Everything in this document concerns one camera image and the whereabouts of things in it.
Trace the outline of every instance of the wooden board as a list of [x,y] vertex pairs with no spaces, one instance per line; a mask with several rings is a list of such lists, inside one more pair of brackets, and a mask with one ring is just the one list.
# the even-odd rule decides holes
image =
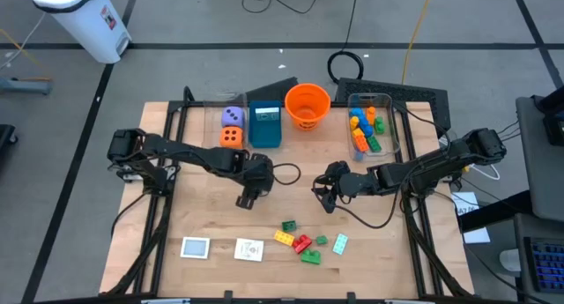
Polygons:
[[[415,114],[432,120],[427,103],[408,105]],[[145,104],[140,128],[162,133],[166,109],[167,103]],[[283,144],[278,149],[257,152],[269,155],[274,164],[296,163],[302,176],[292,186],[275,183],[268,196],[258,198],[252,211],[234,205],[242,192],[240,185],[207,174],[201,167],[182,164],[174,193],[159,296],[217,298],[223,297],[225,290],[233,290],[237,298],[327,299],[344,298],[347,292],[356,292],[361,299],[417,297],[404,215],[398,208],[385,228],[373,230],[343,211],[325,213],[311,193],[315,177],[333,161],[344,159],[352,171],[359,173],[365,173],[367,166],[378,164],[350,159],[346,117],[345,108],[332,108],[318,129],[302,132],[292,127],[283,111]],[[415,118],[410,119],[410,124],[418,155],[438,147],[432,125]],[[397,125],[399,135],[403,136],[401,122]],[[183,142],[203,145],[203,108],[189,109]],[[393,159],[389,156],[382,163]],[[281,167],[275,169],[275,175],[282,181],[289,181],[295,177],[295,170]],[[440,185],[437,190],[449,195],[448,186]],[[141,184],[125,185],[121,208],[140,191]],[[359,196],[348,206],[364,220],[380,224],[388,217],[392,201],[393,196]],[[427,206],[438,256],[460,284],[473,292],[453,204],[440,196],[430,196]],[[147,208],[148,199],[118,223],[101,282],[102,292],[115,285],[137,256]],[[290,219],[298,224],[295,234],[307,234],[312,238],[324,234],[329,238],[330,242],[325,246],[318,247],[315,243],[312,246],[322,253],[321,265],[302,263],[292,248],[273,240],[281,222]],[[349,237],[341,256],[331,251],[338,234]],[[182,237],[185,236],[211,238],[209,258],[180,258]],[[264,241],[263,261],[235,260],[236,238]],[[424,256],[422,263],[427,292],[431,293]],[[145,290],[148,290],[146,281],[150,279],[152,266],[153,259],[150,259]]]

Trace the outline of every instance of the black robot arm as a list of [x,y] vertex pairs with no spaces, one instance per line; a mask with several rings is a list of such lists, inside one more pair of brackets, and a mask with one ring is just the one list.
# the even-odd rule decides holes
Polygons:
[[472,130],[449,146],[405,163],[389,163],[368,167],[366,174],[352,173],[346,162],[333,162],[315,182],[325,185],[313,189],[322,197],[326,212],[335,209],[337,196],[384,196],[394,193],[405,183],[407,192],[418,196],[430,194],[440,179],[457,178],[470,164],[490,165],[503,159],[507,150],[497,132]]
[[243,186],[236,205],[252,209],[256,198],[269,192],[274,181],[272,161],[265,155],[222,147],[204,149],[167,140],[140,129],[118,130],[108,150],[108,159],[118,168],[117,175],[138,174],[144,192],[167,195],[170,191],[168,171],[156,167],[151,159],[172,159],[202,167],[205,171],[233,180]]

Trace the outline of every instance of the teal box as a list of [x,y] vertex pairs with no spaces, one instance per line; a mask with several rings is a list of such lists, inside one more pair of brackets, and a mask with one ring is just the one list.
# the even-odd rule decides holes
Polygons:
[[282,122],[277,100],[249,103],[249,142],[255,148],[277,148],[282,141]]

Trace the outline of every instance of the keyboard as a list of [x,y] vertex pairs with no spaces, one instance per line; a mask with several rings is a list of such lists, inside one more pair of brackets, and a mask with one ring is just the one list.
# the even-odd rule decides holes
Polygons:
[[564,240],[524,238],[535,290],[564,293]]

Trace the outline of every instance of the white bin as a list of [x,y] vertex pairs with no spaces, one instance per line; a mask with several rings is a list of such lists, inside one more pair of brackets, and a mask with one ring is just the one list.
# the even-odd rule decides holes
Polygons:
[[131,36],[110,0],[33,0],[51,13],[96,61],[116,63]]

